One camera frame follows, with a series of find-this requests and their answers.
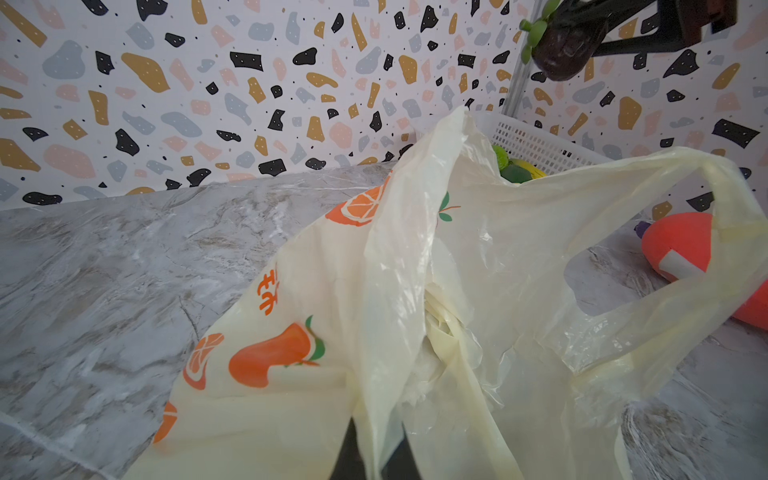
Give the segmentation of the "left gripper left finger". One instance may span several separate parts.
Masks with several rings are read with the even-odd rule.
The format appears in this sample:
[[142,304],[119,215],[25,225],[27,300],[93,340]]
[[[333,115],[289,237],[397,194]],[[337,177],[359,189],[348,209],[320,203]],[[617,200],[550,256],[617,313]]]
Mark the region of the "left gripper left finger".
[[349,422],[330,480],[365,480],[365,464],[357,444],[356,425]]

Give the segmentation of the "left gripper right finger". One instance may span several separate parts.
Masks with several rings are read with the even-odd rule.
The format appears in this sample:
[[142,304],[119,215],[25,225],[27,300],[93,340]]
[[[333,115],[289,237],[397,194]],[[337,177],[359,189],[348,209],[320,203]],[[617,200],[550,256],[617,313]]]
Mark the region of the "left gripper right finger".
[[421,480],[410,444],[403,428],[398,430],[399,443],[381,470],[384,480]]

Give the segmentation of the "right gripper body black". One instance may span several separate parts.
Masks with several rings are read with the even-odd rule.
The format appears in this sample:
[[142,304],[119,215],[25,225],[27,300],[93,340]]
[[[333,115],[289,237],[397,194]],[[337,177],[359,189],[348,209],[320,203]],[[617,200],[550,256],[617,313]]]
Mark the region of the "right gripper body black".
[[657,2],[660,24],[656,38],[664,45],[694,45],[702,29],[716,34],[736,24],[737,0],[668,0]]

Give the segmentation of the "yellow translucent plastic bag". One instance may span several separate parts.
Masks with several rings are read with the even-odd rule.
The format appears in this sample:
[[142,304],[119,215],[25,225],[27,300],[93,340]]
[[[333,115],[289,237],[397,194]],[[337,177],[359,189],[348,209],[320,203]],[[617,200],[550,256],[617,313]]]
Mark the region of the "yellow translucent plastic bag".
[[[691,173],[702,273],[597,316],[568,263]],[[458,109],[385,182],[280,248],[206,332],[131,479],[627,479],[621,415],[767,277],[767,220],[729,160],[688,148],[517,185]]]

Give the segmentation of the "dark green avocado toy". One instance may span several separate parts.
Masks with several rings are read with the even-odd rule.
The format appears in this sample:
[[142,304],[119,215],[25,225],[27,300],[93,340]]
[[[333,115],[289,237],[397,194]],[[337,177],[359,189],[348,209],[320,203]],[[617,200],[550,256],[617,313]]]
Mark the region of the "dark green avocado toy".
[[522,184],[533,179],[533,175],[525,168],[510,163],[500,171],[500,175],[510,183]]

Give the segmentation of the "bright green fruit toy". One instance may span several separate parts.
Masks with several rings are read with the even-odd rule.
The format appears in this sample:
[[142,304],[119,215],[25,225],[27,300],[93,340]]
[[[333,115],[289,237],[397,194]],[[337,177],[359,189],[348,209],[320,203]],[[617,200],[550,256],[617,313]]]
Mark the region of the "bright green fruit toy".
[[493,146],[493,151],[496,155],[498,169],[500,172],[502,172],[509,166],[510,163],[508,153],[503,147],[498,145]]

